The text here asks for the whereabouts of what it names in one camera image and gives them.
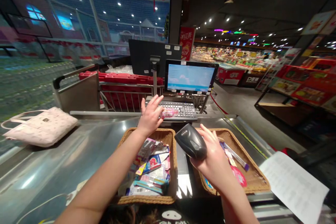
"red banner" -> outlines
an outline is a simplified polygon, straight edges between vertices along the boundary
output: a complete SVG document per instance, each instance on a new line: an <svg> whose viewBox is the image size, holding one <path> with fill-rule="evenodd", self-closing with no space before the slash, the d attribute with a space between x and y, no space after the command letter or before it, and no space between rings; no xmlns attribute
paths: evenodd
<svg viewBox="0 0 336 224"><path fill-rule="evenodd" d="M181 27L180 45L182 46L181 60L189 61L193 49L195 28Z"/></svg>

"person's left hand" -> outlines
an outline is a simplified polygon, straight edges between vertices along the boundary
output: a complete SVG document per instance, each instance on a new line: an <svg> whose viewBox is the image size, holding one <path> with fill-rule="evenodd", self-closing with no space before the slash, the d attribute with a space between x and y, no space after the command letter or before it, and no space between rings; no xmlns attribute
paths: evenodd
<svg viewBox="0 0 336 224"><path fill-rule="evenodd" d="M143 133L147 138L152 134L163 122L163 118L159 119L161 112L164 110L163 107L158 106L162 101L163 96L155 95L150 102L145 106L145 99L142 98L141 101L141 117L138 123L139 132Z"/></svg>

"red rope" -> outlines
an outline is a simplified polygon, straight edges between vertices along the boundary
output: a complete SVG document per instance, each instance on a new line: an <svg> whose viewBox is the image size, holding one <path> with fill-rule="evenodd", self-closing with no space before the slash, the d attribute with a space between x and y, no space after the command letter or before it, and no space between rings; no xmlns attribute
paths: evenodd
<svg viewBox="0 0 336 224"><path fill-rule="evenodd" d="M218 105L218 103L215 101L215 99L212 97L211 94L210 94L210 97L212 98L213 102L217 105L217 107L219 107L219 108L224 112L224 114L228 114L224 109L222 109L222 108Z"/></svg>

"handbag handle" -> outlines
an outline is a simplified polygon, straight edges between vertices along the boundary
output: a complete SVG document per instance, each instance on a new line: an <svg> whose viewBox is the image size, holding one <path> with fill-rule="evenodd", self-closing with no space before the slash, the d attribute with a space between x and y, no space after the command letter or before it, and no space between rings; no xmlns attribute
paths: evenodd
<svg viewBox="0 0 336 224"><path fill-rule="evenodd" d="M1 127L4 128L4 129L7 129L7 130L13 129L13 128L7 128L7 127L4 126L8 122L12 122L12 123L16 123L17 122L17 123L21 123L21 124L27 124L27 121L20 120L20 119L30 119L30 118L33 118L34 116L30 116L30 117L21 117L21 116L23 116L25 114L28 114L28 113L31 113L31 112L39 112L39 111L48 112L48 110L33 110L33 111L24 112L24 113L15 115L12 118L10 118L10 119L2 122L1 123Z"/></svg>

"stainless steel counter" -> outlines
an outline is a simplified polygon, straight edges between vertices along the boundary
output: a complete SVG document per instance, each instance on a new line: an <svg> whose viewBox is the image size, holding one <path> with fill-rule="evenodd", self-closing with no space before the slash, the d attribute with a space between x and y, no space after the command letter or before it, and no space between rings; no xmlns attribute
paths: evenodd
<svg viewBox="0 0 336 224"><path fill-rule="evenodd" d="M12 167L0 178L0 216L2 223L18 221L25 213L41 203L59 194L69 194L76 190L77 185L89 179L92 174L113 153L121 137L130 127L136 127L139 113L114 112L75 112L80 126L72 130L61 142L55 146L42 149L26 147L30 154L17 163L15 155ZM241 118L236 115L199 115L193 126L199 127L203 123L208 128L230 129L257 165L262 164L265 158L239 133L232 125L234 123L266 156L274 151L267 143L251 130ZM179 130L183 124L164 122L162 127ZM177 145L178 162L178 197L210 197L204 190L199 190L194 182L193 171L184 151ZM274 217L276 206L272 192L248 196L250 202L269 202L272 204ZM44 219L55 220L65 209L66 197L60 196L36 211L29 214L21 223L39 223ZM260 208L254 209L265 219L267 211L260 213Z"/></svg>

